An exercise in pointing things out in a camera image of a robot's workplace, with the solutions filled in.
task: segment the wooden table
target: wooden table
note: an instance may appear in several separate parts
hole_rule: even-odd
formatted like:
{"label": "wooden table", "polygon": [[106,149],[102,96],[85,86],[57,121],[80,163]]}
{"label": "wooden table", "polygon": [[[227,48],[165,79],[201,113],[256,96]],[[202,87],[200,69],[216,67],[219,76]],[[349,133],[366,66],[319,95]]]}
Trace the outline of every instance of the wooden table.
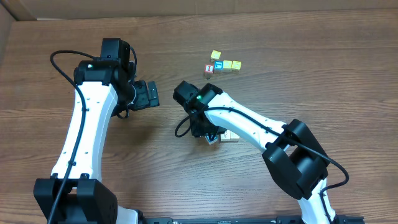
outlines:
{"label": "wooden table", "polygon": [[[285,12],[15,22],[0,73],[0,222],[44,223],[32,190],[62,150],[74,91],[51,66],[62,49],[99,55],[120,37],[138,56],[138,79],[155,80],[160,107],[112,118],[103,183],[147,217],[298,215],[245,141],[209,146],[174,129],[185,117],[173,89],[199,87],[213,49],[241,60],[241,74],[211,80],[268,118],[308,124],[350,173],[329,191],[337,213],[398,222],[398,10]],[[69,75],[84,58],[59,55]],[[329,183],[343,179],[329,166]]]}

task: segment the red block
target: red block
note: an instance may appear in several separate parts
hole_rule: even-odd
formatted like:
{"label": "red block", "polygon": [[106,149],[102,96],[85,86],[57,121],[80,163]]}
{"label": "red block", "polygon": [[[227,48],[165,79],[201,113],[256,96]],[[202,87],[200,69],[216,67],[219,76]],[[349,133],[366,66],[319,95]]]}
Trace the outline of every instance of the red block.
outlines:
{"label": "red block", "polygon": [[213,76],[214,65],[205,65],[205,73],[204,76],[206,78],[211,78]]}

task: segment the yellow block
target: yellow block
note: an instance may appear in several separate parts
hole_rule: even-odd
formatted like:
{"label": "yellow block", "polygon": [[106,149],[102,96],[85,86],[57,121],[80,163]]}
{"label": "yellow block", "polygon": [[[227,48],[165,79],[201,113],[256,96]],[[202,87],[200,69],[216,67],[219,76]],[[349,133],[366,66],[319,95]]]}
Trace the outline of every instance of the yellow block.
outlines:
{"label": "yellow block", "polygon": [[231,72],[232,61],[224,60],[223,62],[223,72]]}
{"label": "yellow block", "polygon": [[241,70],[242,62],[239,61],[233,61],[232,62],[232,72],[233,73],[239,73]]}
{"label": "yellow block", "polygon": [[211,61],[211,62],[214,62],[215,60],[220,59],[220,56],[221,56],[221,52],[214,50],[214,51],[211,53],[210,61]]}

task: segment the cardboard box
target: cardboard box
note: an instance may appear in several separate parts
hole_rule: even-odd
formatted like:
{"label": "cardboard box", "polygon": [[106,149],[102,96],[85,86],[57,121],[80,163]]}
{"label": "cardboard box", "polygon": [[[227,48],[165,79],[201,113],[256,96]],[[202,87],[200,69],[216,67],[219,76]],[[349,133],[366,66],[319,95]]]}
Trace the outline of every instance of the cardboard box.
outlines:
{"label": "cardboard box", "polygon": [[181,16],[247,12],[392,9],[398,1],[380,0],[0,0],[34,18],[91,19],[134,16]]}
{"label": "cardboard box", "polygon": [[0,65],[2,63],[3,54],[6,51],[6,44],[11,24],[14,21],[14,18],[12,18],[7,10],[0,5]]}

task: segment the colored cube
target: colored cube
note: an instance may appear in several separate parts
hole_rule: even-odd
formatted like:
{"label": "colored cube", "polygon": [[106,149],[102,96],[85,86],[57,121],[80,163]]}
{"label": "colored cube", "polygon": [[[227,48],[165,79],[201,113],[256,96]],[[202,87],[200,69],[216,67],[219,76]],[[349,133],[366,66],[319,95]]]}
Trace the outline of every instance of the colored cube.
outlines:
{"label": "colored cube", "polygon": [[220,56],[221,56],[221,52],[218,52],[218,51],[214,50],[214,51],[211,53],[210,61],[211,61],[211,62],[214,62],[215,60],[220,59]]}
{"label": "colored cube", "polygon": [[205,65],[205,72],[203,74],[205,78],[213,77],[213,70],[214,70],[214,65]]}
{"label": "colored cube", "polygon": [[242,62],[239,61],[233,61],[232,62],[232,72],[233,73],[239,73],[241,70]]}
{"label": "colored cube", "polygon": [[241,138],[230,130],[226,130],[224,134],[220,134],[221,142],[239,141]]}
{"label": "colored cube", "polygon": [[223,73],[223,62],[215,61],[214,62],[214,74]]}
{"label": "colored cube", "polygon": [[205,139],[208,144],[213,144],[213,143],[218,142],[218,136],[214,136],[214,139],[210,139],[209,135],[206,134]]}
{"label": "colored cube", "polygon": [[223,72],[231,72],[232,71],[232,61],[224,60],[223,62]]}
{"label": "colored cube", "polygon": [[237,134],[231,132],[231,141],[239,141],[241,139],[240,136],[238,136]]}
{"label": "colored cube", "polygon": [[220,134],[220,140],[222,142],[230,141],[231,140],[231,131],[230,130],[226,130],[224,132],[224,134]]}

